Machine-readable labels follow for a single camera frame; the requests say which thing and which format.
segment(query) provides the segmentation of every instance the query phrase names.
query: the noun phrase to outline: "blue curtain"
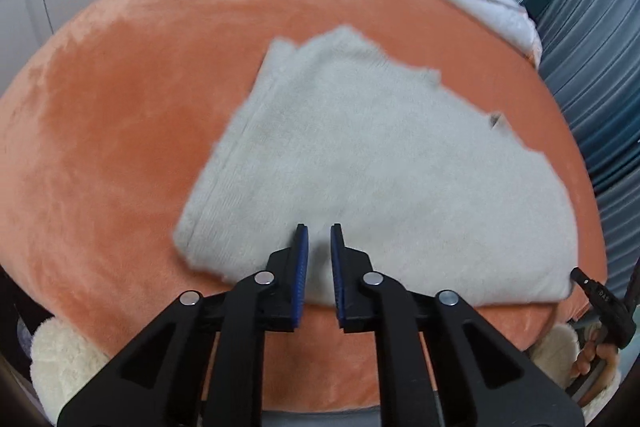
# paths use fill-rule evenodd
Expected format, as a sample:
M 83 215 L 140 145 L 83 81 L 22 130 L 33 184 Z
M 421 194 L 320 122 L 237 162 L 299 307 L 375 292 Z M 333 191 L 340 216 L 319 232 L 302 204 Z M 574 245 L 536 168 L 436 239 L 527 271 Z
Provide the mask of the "blue curtain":
M 584 157 L 621 295 L 640 252 L 640 0 L 553 0 L 538 31 L 540 75 Z

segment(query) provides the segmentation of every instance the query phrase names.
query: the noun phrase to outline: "person's hand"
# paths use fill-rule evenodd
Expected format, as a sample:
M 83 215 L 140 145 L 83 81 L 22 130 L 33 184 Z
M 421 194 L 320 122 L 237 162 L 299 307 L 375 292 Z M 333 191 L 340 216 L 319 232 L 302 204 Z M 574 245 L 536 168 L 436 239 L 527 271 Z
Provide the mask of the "person's hand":
M 598 379 L 593 383 L 591 388 L 578 401 L 580 407 L 584 407 L 591 400 L 600 394 L 616 376 L 620 355 L 618 348 L 614 344 L 600 344 L 596 346 L 595 339 L 598 337 L 598 330 L 594 329 L 589 335 L 589 341 L 584 344 L 581 352 L 578 354 L 577 360 L 571 366 L 571 378 L 577 378 L 580 375 L 586 375 L 591 368 L 591 361 L 598 355 L 602 360 L 607 362 L 604 371 Z

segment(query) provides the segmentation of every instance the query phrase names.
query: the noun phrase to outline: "triangular cutout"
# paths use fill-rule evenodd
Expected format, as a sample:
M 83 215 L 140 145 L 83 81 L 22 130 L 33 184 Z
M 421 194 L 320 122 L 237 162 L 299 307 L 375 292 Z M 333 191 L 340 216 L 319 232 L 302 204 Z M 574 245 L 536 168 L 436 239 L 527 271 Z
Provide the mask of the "triangular cutout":
M 146 389 L 153 389 L 174 331 L 175 324 L 167 324 L 142 344 L 122 365 L 121 377 Z
M 475 324 L 467 323 L 463 328 L 484 384 L 489 389 L 498 389 L 522 376 L 522 369 L 495 346 Z

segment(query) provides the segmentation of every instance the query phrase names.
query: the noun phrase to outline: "silver rivet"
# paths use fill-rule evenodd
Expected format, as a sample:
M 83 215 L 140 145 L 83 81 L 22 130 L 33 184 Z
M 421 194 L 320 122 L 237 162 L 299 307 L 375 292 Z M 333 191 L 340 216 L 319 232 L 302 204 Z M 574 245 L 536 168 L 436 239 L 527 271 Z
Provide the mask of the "silver rivet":
M 184 304 L 185 306 L 193 306 L 199 300 L 200 295 L 198 292 L 194 292 L 193 290 L 189 290 L 188 292 L 180 295 L 180 304 Z
M 276 278 L 271 272 L 258 272 L 255 274 L 254 281 L 258 284 L 271 284 L 273 280 Z
M 458 301 L 460 300 L 460 298 L 458 297 L 458 294 L 455 292 L 452 292 L 451 290 L 444 290 L 440 292 L 438 294 L 438 299 L 445 306 L 453 306 L 455 304 L 458 304 Z
M 362 276 L 362 280 L 365 282 L 365 284 L 368 284 L 370 286 L 378 286 L 384 280 L 384 276 L 382 275 L 382 273 L 378 272 L 367 272 Z

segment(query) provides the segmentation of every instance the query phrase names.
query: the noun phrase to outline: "orange bedspread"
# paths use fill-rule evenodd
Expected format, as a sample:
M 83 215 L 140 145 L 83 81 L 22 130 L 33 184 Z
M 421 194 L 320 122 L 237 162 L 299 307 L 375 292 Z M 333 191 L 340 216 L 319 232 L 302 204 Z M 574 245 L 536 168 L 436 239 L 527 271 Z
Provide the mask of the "orange bedspread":
M 566 184 L 580 266 L 606 277 L 591 184 L 553 98 L 525 58 L 443 0 L 96 1 L 0 102 L 2 266 L 109 354 L 181 291 L 223 290 L 172 246 L 182 206 L 271 39 L 302 42 L 345 23 L 397 60 L 440 70 L 481 110 L 503 112 Z M 585 304 L 574 293 L 560 305 L 481 312 L 526 348 Z M 341 334 L 334 311 L 308 307 L 298 333 L 266 344 L 267 409 L 376 403 L 372 337 Z

